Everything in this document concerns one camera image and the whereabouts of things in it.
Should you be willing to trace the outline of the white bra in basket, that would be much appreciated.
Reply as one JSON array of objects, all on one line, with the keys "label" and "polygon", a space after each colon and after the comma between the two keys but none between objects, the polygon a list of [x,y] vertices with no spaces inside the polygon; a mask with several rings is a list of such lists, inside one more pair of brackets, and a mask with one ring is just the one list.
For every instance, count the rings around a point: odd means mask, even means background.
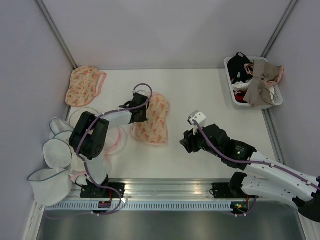
[{"label": "white bra in basket", "polygon": [[237,81],[231,85],[232,89],[236,93],[246,92],[251,84],[252,80],[247,80],[246,82]]}]

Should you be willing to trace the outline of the pink bra in basket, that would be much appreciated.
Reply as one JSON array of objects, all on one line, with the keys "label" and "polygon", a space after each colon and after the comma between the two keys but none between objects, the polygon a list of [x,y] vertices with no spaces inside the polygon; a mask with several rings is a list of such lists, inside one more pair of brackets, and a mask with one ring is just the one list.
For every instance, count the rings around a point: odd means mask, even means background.
[{"label": "pink bra in basket", "polygon": [[[244,69],[249,76],[254,76],[254,65],[252,63],[245,64]],[[265,81],[268,86],[275,85],[281,81],[283,73],[283,66],[275,67],[273,65],[268,65],[265,69],[265,74],[262,75],[261,79]]]}]

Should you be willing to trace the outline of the white mesh bag grey trim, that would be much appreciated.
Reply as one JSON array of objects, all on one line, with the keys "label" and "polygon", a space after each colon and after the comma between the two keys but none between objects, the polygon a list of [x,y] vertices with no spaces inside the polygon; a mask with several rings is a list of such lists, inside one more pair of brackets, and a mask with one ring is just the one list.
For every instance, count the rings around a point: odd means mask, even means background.
[{"label": "white mesh bag grey trim", "polygon": [[49,134],[50,139],[54,138],[57,134],[61,132],[66,132],[66,131],[72,132],[74,130],[74,128],[70,126],[66,121],[57,117],[50,120],[49,128],[50,128],[50,134]]}]

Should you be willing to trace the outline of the beige bra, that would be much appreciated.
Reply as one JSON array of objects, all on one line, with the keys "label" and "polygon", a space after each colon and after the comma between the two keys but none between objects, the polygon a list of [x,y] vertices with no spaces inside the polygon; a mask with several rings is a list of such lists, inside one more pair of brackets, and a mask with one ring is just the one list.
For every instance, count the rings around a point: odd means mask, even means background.
[{"label": "beige bra", "polygon": [[279,82],[274,85],[267,85],[266,82],[262,80],[262,75],[265,74],[266,67],[270,65],[275,67],[283,66],[273,65],[264,59],[255,59],[253,61],[253,77],[244,97],[244,100],[252,108],[274,105],[274,94],[272,93],[272,88]]}]

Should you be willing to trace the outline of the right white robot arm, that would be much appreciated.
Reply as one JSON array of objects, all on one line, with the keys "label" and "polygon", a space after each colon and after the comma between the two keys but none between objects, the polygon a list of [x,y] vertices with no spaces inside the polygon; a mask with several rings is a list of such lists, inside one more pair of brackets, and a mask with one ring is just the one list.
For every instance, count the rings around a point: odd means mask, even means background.
[{"label": "right white robot arm", "polygon": [[231,196],[274,199],[293,207],[311,221],[320,221],[319,177],[270,159],[255,147],[231,139],[215,124],[184,132],[180,144],[189,154],[203,150],[237,170],[228,185]]}]

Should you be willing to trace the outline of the black bra in basket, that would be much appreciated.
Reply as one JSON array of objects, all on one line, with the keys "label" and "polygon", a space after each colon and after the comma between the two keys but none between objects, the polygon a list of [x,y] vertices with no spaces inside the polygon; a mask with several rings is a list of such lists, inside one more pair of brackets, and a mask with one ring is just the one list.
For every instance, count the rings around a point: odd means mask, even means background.
[{"label": "black bra in basket", "polygon": [[252,76],[247,73],[245,64],[251,64],[251,61],[242,52],[237,52],[236,55],[228,61],[227,68],[232,81],[246,82],[252,78]]}]

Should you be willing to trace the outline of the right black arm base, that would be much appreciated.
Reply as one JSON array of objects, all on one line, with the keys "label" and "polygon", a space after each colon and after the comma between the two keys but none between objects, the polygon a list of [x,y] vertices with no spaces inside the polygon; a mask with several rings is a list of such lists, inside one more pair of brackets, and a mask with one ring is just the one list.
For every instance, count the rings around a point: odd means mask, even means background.
[{"label": "right black arm base", "polygon": [[209,193],[214,199],[235,199],[236,196],[232,194],[228,182],[214,182],[209,190]]}]

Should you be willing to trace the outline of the white mesh round bag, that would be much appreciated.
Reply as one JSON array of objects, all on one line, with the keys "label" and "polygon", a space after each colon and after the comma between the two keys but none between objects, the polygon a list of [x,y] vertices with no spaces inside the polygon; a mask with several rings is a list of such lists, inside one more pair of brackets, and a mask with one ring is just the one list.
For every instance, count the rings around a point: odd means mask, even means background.
[{"label": "white mesh round bag", "polygon": [[66,169],[72,160],[69,146],[60,139],[48,140],[43,146],[43,156],[51,169]]}]

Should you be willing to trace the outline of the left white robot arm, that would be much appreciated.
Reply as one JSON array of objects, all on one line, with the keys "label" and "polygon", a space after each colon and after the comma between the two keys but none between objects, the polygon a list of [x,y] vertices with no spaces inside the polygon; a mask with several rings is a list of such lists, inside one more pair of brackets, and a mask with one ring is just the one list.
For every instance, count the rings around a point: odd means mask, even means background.
[{"label": "left white robot arm", "polygon": [[83,162],[86,176],[93,183],[91,191],[98,198],[104,198],[109,193],[109,185],[104,182],[108,174],[91,170],[89,163],[101,155],[109,130],[147,120],[151,98],[136,92],[131,101],[118,109],[98,115],[86,111],[80,116],[69,139],[69,145]]}]

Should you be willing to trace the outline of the white plastic basket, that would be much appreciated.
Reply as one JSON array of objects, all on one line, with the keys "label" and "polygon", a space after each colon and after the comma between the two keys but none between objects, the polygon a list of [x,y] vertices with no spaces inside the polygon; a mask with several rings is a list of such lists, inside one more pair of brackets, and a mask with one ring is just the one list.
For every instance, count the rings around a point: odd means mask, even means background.
[{"label": "white plastic basket", "polygon": [[[238,102],[235,98],[235,94],[232,88],[232,84],[231,84],[231,78],[230,78],[230,74],[229,74],[229,69],[228,69],[228,62],[232,59],[233,57],[226,57],[224,59],[224,67],[225,67],[225,71],[226,71],[226,77],[227,77],[227,84],[228,84],[228,88],[229,88],[229,92],[230,92],[230,96],[231,96],[231,102],[233,107],[236,110],[267,110],[269,108],[272,107],[271,106],[258,106],[258,107],[251,107],[247,102],[245,103],[241,103]],[[273,86],[273,102],[274,102],[274,107],[275,106],[280,106],[283,104],[283,97],[280,91],[280,88],[278,85],[274,85]]]}]

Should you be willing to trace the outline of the red bra in basket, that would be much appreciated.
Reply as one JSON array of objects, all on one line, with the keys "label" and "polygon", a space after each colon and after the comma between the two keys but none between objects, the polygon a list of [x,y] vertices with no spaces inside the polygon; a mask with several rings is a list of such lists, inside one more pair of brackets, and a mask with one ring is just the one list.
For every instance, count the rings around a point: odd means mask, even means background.
[{"label": "red bra in basket", "polygon": [[238,102],[238,103],[247,103],[245,100],[244,100],[244,97],[246,95],[246,92],[243,92],[243,91],[240,91],[240,92],[236,92],[234,91],[234,97],[235,97],[235,100]]}]

